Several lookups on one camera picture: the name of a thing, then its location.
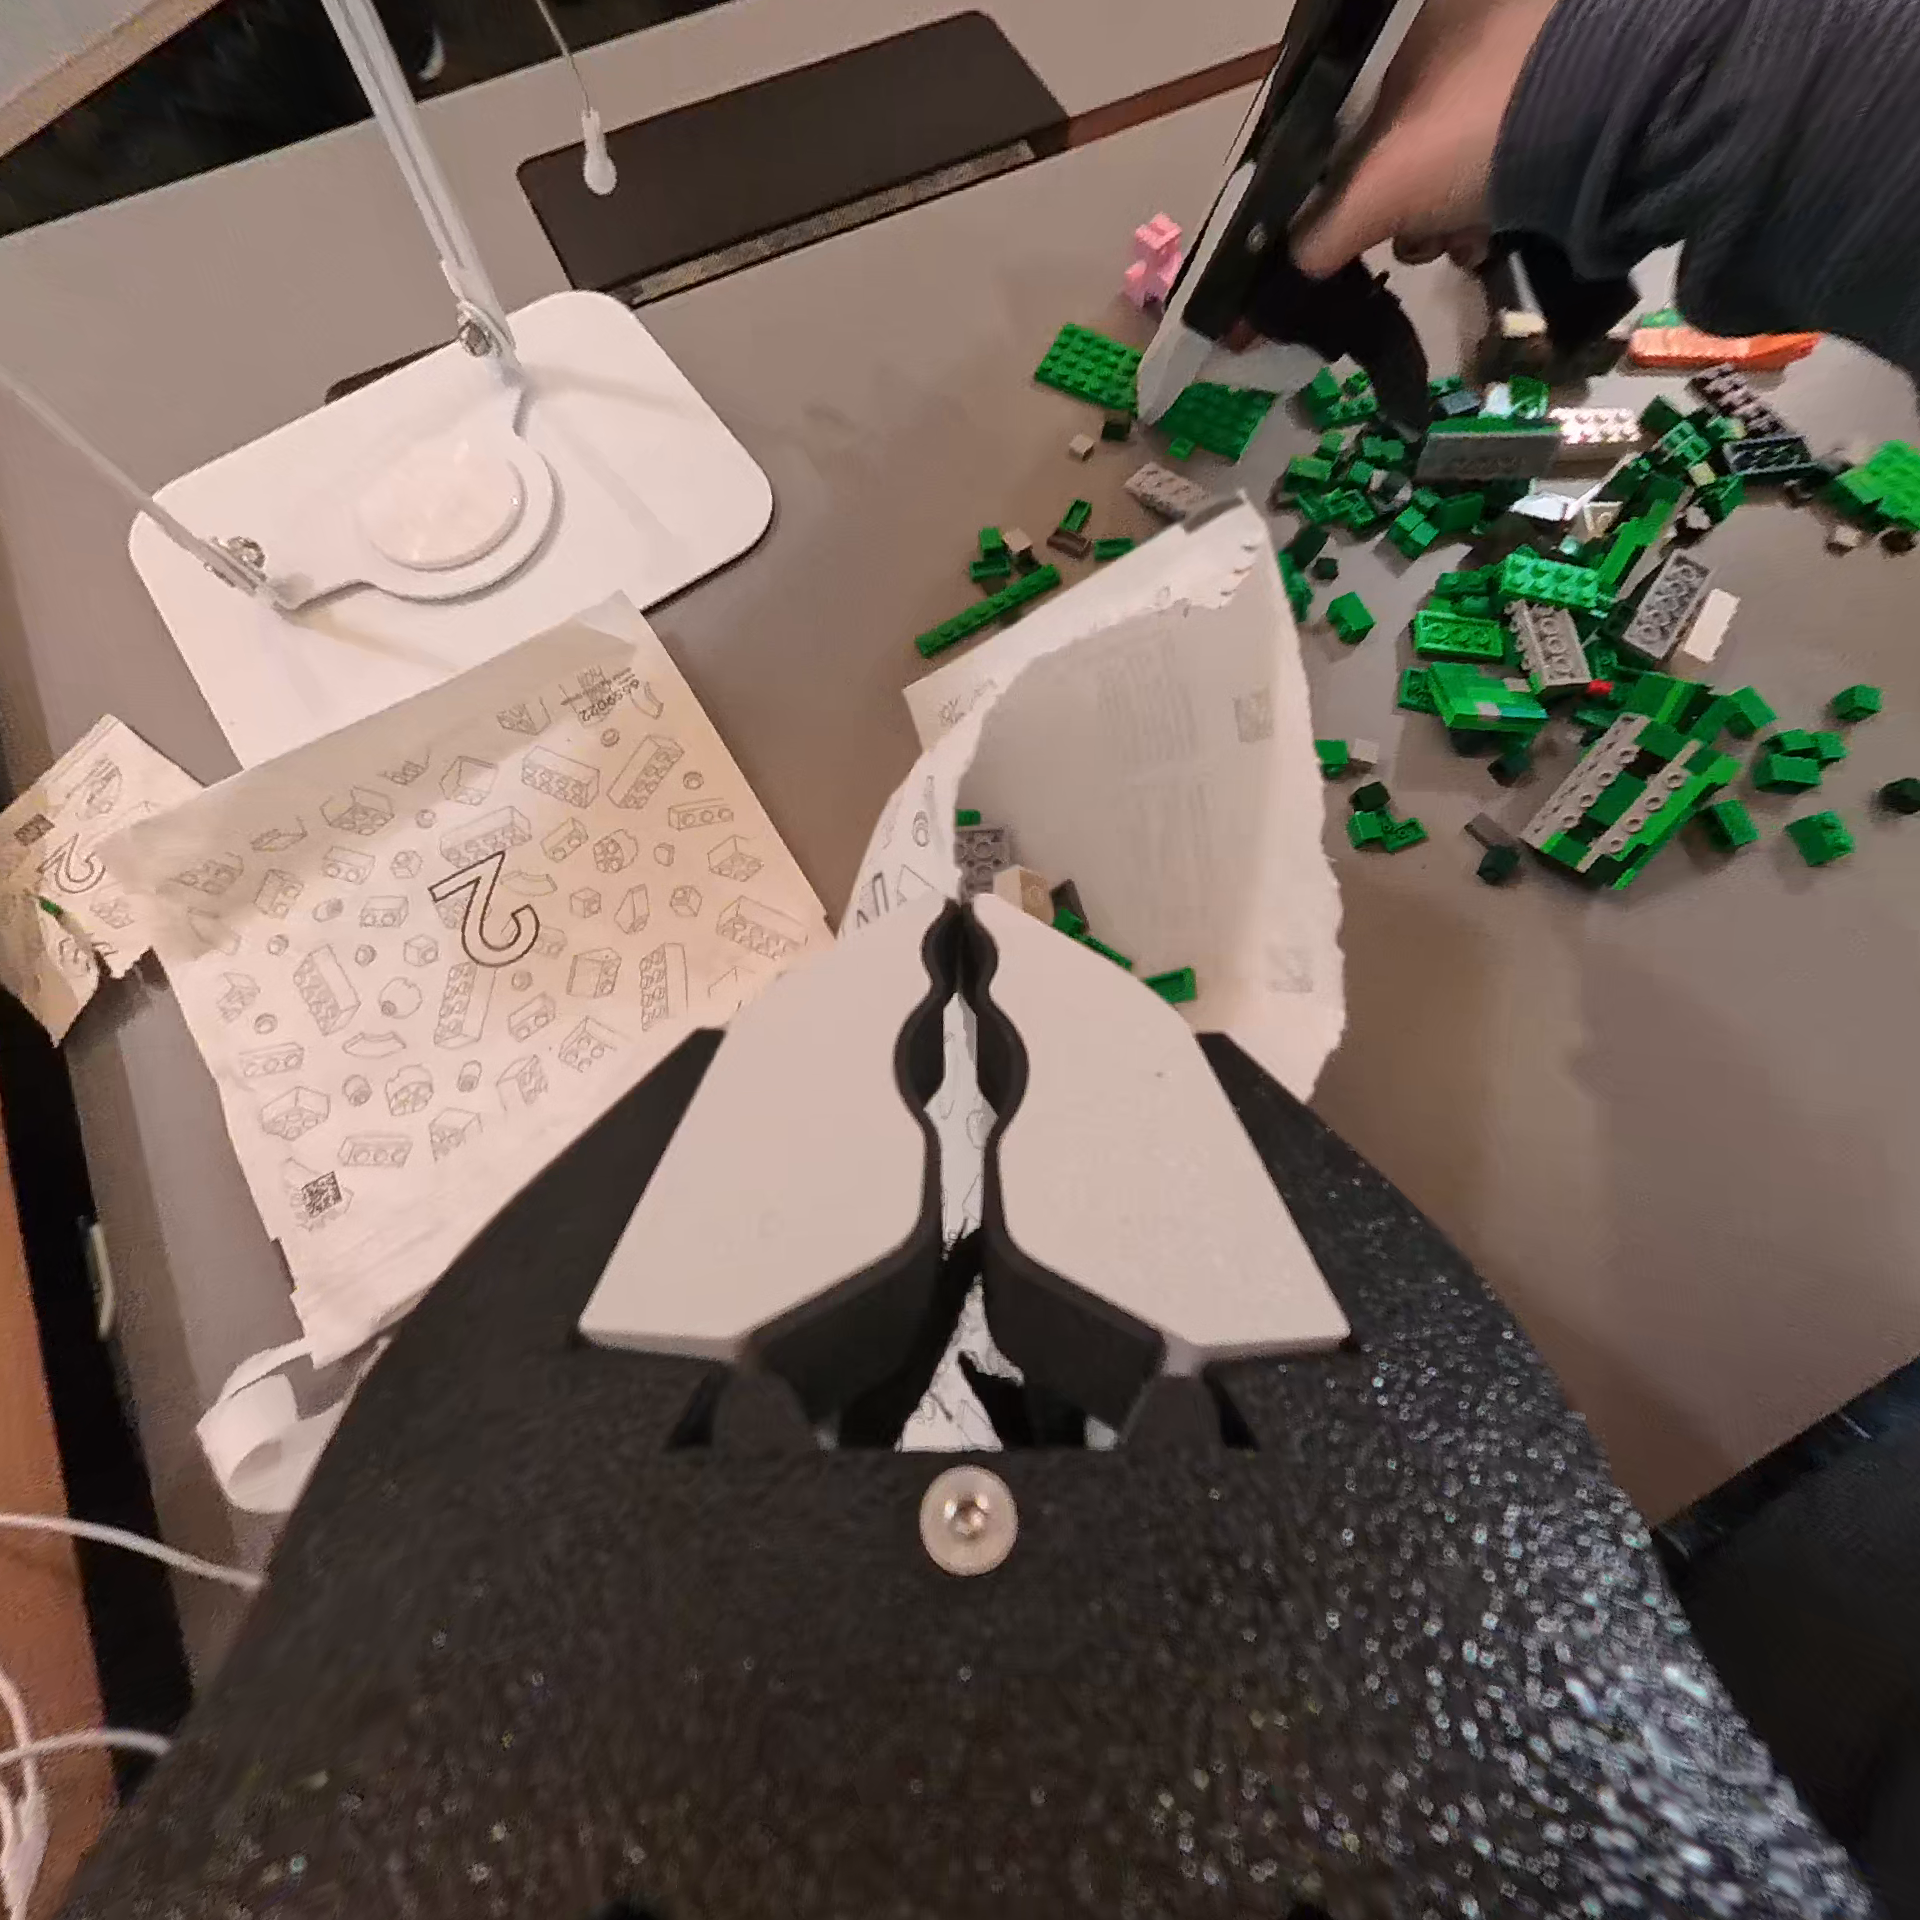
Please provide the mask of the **torn printed paper bag piece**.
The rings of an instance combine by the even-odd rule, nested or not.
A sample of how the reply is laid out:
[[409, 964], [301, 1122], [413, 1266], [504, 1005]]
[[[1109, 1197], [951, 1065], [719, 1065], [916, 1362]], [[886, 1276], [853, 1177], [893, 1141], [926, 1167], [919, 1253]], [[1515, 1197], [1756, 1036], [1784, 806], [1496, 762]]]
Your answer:
[[51, 1042], [153, 946], [151, 896], [109, 864], [107, 841], [198, 791], [105, 716], [4, 809], [1, 984]]

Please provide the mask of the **neighbouring grey desk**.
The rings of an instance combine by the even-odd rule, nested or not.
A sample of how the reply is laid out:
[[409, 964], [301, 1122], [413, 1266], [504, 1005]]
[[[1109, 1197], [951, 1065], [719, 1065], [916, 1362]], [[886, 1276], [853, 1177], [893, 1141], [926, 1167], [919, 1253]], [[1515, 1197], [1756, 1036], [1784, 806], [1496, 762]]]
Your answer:
[[1, 154], [213, 8], [213, 2], [1, 2]]

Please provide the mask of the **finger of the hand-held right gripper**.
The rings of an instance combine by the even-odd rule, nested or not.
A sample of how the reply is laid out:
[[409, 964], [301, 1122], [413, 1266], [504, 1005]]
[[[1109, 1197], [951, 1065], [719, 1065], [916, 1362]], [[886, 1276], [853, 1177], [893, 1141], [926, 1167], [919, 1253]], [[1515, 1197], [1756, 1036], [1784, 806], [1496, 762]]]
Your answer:
[[1135, 367], [1135, 417], [1151, 425], [1199, 376], [1212, 351], [1228, 343], [1248, 303], [1257, 256], [1244, 250], [1240, 206], [1257, 162], [1240, 159], [1220, 182], [1164, 302], [1151, 343]]

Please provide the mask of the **white lamp base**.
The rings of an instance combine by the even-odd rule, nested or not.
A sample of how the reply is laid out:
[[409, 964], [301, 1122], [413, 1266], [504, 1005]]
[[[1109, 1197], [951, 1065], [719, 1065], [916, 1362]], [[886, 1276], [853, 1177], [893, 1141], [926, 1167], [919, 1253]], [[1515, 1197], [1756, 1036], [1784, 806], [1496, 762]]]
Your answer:
[[135, 572], [240, 766], [615, 594], [654, 608], [767, 533], [767, 474], [633, 310], [563, 292], [511, 333], [513, 367], [432, 350], [158, 490], [188, 533], [259, 551], [267, 599], [135, 518]]

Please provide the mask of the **person's right hand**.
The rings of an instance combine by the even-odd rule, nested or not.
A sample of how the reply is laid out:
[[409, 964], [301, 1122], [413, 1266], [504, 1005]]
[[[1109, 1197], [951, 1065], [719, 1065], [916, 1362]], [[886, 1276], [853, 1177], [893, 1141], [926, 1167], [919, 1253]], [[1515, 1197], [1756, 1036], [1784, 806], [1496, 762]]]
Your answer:
[[1379, 247], [1406, 264], [1483, 262], [1503, 112], [1549, 13], [1552, 2], [1421, 6], [1365, 129], [1294, 225], [1303, 273], [1331, 278]]

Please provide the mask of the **pile of green toy bricks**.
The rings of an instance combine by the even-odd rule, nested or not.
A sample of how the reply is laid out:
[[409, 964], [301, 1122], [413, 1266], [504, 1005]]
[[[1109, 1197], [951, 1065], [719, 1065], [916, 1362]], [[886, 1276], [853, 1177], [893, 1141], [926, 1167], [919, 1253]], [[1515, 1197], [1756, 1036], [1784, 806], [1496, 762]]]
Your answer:
[[1817, 450], [1761, 389], [1729, 367], [1649, 372], [1624, 350], [1637, 327], [1684, 325], [1671, 308], [1629, 312], [1599, 335], [1598, 364], [1678, 375], [1624, 407], [1571, 402], [1549, 375], [1544, 318], [1508, 294], [1495, 312], [1491, 375], [1440, 375], [1427, 431], [1390, 428], [1348, 359], [1291, 396], [1312, 444], [1279, 469], [1267, 509], [1291, 612], [1356, 647], [1380, 616], [1340, 583], [1361, 542], [1404, 561], [1459, 545], [1407, 616], [1396, 709], [1427, 716], [1503, 786], [1527, 780], [1552, 724], [1574, 759], [1518, 829], [1475, 822], [1477, 878], [1501, 884], [1539, 856], [1591, 886], [1624, 888], [1683, 829], [1724, 854], [1760, 841], [1745, 805], [1793, 802], [1787, 844], [1819, 870], [1856, 847], [1836, 806], [1807, 806], [1856, 730], [1883, 710], [1873, 682], [1837, 687], [1811, 726], [1784, 724], [1752, 685], [1710, 669], [1740, 609], [1702, 543], [1751, 497], [1824, 516], [1837, 554], [1916, 548], [1916, 444]]

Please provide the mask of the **orange toy brick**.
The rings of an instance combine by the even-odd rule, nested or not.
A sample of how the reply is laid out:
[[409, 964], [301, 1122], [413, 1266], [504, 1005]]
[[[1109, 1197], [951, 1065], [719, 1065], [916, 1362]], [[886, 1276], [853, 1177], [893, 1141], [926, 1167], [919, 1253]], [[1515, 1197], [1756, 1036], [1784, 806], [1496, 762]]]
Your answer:
[[1637, 327], [1628, 341], [1624, 361], [1649, 372], [1700, 372], [1729, 367], [1742, 375], [1782, 372], [1807, 359], [1824, 335], [1819, 332], [1767, 332], [1718, 335], [1691, 325]]

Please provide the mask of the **flat printed paper bag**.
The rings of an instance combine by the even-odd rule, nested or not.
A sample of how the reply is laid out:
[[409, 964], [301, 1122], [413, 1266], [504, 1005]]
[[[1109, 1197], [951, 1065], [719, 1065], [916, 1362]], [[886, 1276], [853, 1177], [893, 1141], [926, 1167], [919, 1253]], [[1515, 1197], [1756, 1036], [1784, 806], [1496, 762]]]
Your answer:
[[829, 934], [619, 594], [127, 822], [103, 860], [151, 911], [321, 1362]]

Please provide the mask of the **crumpled white paper bag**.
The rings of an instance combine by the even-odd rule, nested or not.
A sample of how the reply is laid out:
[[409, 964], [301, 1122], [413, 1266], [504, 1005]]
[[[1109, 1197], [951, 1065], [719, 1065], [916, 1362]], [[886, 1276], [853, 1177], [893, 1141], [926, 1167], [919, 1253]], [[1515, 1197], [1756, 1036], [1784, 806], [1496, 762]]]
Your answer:
[[230, 1509], [259, 1517], [288, 1514], [335, 1433], [356, 1385], [388, 1348], [383, 1335], [345, 1357], [345, 1386], [319, 1410], [301, 1412], [291, 1370], [305, 1362], [327, 1370], [309, 1336], [241, 1359], [196, 1422], [198, 1450]]

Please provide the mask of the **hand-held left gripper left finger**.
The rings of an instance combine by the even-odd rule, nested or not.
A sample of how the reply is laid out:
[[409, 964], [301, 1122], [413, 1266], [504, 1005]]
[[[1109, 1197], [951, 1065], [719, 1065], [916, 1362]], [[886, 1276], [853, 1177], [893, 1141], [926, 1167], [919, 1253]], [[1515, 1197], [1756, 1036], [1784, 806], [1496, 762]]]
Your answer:
[[735, 1012], [582, 1306], [604, 1353], [771, 1376], [838, 1444], [900, 1444], [949, 1268], [944, 1014], [965, 917], [923, 896]]

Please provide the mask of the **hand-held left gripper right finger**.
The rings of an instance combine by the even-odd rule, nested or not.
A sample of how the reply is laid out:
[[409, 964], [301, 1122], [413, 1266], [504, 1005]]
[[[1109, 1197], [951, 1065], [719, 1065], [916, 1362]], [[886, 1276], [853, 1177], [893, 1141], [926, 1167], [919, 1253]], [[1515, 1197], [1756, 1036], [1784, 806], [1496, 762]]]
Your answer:
[[967, 993], [982, 1306], [1024, 1380], [1123, 1431], [1164, 1376], [1351, 1336], [1175, 1008], [995, 896], [967, 906]]

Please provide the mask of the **person's right forearm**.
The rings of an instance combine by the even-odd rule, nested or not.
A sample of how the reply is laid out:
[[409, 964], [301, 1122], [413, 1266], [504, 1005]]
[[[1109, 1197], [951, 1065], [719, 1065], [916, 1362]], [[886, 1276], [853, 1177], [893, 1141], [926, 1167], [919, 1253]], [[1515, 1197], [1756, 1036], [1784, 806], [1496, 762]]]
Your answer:
[[1916, 376], [1918, 4], [1553, 4], [1491, 214], [1583, 278], [1678, 247], [1691, 325], [1814, 328]]

